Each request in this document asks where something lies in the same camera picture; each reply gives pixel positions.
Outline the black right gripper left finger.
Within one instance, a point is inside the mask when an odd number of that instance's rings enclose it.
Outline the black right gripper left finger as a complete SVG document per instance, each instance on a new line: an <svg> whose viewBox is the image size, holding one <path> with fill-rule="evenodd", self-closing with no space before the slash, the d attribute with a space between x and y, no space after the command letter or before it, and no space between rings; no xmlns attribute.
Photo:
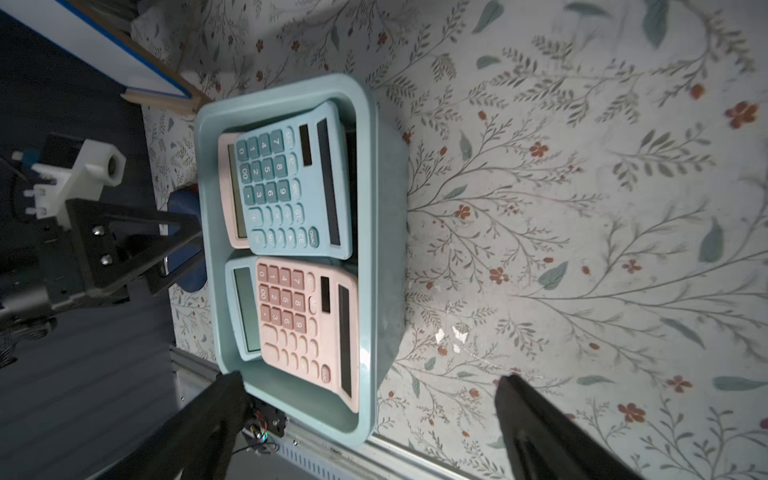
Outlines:
<svg viewBox="0 0 768 480"><path fill-rule="evenodd" d="M101 479L223 479L248 395L238 372L219 376Z"/></svg>

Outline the mint green storage box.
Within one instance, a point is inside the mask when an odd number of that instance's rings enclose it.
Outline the mint green storage box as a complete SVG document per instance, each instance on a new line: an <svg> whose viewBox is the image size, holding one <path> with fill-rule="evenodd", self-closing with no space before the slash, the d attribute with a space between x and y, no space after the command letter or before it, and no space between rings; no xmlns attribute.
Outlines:
<svg viewBox="0 0 768 480"><path fill-rule="evenodd" d="M331 101L345 129L353 254L328 257L256 255L231 246L218 178L218 137L244 133ZM205 105L194 141L216 360L242 375L245 390L292 419L348 447L364 443L377 420L377 392L405 331L407 157L397 131L384 123L370 91L354 78L328 74ZM357 277L359 412L334 393L238 352L227 300L225 265L232 258L277 257L340 267Z"/></svg>

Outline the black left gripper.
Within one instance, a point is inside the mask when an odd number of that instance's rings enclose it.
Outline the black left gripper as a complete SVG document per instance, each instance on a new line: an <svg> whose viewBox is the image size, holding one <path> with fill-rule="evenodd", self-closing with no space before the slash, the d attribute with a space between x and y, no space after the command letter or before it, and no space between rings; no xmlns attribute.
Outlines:
<svg viewBox="0 0 768 480"><path fill-rule="evenodd" d="M70 231L42 220L33 227L31 247L1 258L3 335L46 336L61 313L128 302L126 285L139 279L151 294L173 285L187 293L205 286L195 216L83 199L65 206Z"/></svg>

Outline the pink calculator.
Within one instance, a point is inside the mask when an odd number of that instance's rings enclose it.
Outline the pink calculator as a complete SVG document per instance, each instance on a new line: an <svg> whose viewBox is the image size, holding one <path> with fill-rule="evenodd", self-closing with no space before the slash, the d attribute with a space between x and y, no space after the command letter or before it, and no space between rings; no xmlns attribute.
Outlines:
<svg viewBox="0 0 768 480"><path fill-rule="evenodd" d="M359 412L357 277L332 266L262 256L254 267L266 364L337 395Z"/></svg>
<svg viewBox="0 0 768 480"><path fill-rule="evenodd" d="M249 242L244 226L242 207L236 190L237 174L235 171L235 140L239 132L223 133L218 137L218 178L220 197L226 231L231 246L235 249L248 250Z"/></svg>

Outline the teal calculator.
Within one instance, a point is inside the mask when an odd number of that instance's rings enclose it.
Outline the teal calculator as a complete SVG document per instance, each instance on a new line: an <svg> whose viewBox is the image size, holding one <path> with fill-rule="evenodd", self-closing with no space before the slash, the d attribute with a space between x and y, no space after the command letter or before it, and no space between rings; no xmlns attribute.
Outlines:
<svg viewBox="0 0 768 480"><path fill-rule="evenodd" d="M225 265L224 275L235 342L246 362L261 357L256 260L253 255L232 258Z"/></svg>

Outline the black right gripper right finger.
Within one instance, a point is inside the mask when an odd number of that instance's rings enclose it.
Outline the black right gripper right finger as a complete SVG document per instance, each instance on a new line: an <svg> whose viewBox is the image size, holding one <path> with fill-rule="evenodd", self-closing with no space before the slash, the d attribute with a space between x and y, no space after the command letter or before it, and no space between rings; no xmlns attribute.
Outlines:
<svg viewBox="0 0 768 480"><path fill-rule="evenodd" d="M518 375L499 379L494 404L516 479L638 479Z"/></svg>

